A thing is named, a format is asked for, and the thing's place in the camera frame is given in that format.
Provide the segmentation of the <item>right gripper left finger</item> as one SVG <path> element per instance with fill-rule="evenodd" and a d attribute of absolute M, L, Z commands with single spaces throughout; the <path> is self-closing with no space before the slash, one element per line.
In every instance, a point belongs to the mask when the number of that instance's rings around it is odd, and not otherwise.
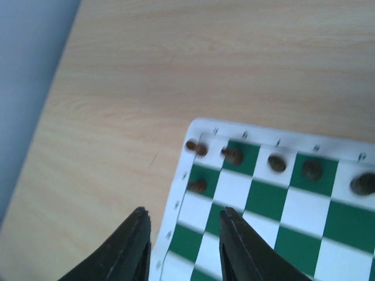
<path fill-rule="evenodd" d="M 91 255 L 61 280 L 148 280 L 151 220 L 137 207 Z"/>

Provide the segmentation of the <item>dark brown chess piece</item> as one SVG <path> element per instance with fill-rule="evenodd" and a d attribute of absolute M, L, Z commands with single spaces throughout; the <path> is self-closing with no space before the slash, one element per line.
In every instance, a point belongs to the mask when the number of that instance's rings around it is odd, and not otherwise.
<path fill-rule="evenodd" d="M 206 156 L 208 153 L 208 148 L 205 143 L 200 143 L 200 142 L 196 143 L 195 141 L 188 140 L 185 144 L 185 147 L 188 150 L 195 152 L 195 154 L 199 156 Z"/>
<path fill-rule="evenodd" d="M 270 169 L 276 173 L 282 173 L 287 168 L 286 160 L 282 156 L 277 154 L 269 155 L 267 163 Z"/>
<path fill-rule="evenodd" d="M 350 189 L 357 195 L 368 196 L 374 193 L 374 173 L 363 173 L 350 182 Z"/>
<path fill-rule="evenodd" d="M 302 165 L 302 175 L 310 181 L 318 181 L 323 174 L 321 161 L 318 159 L 308 159 Z"/>
<path fill-rule="evenodd" d="M 187 189 L 196 193 L 204 193 L 207 190 L 207 182 L 203 179 L 190 181 Z"/>

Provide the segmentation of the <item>dark brown knight piece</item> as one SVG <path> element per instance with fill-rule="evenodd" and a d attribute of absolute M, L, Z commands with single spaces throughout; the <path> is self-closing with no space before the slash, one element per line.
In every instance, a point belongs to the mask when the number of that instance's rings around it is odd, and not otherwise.
<path fill-rule="evenodd" d="M 237 148 L 223 148 L 221 154 L 226 161 L 236 166 L 240 165 L 243 161 L 242 151 Z"/>

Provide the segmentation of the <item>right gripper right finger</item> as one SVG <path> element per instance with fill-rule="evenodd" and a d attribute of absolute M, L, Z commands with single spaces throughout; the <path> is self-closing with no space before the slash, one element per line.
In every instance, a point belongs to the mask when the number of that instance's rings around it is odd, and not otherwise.
<path fill-rule="evenodd" d="M 220 211 L 223 280 L 309 280 L 278 255 L 231 207 Z"/>

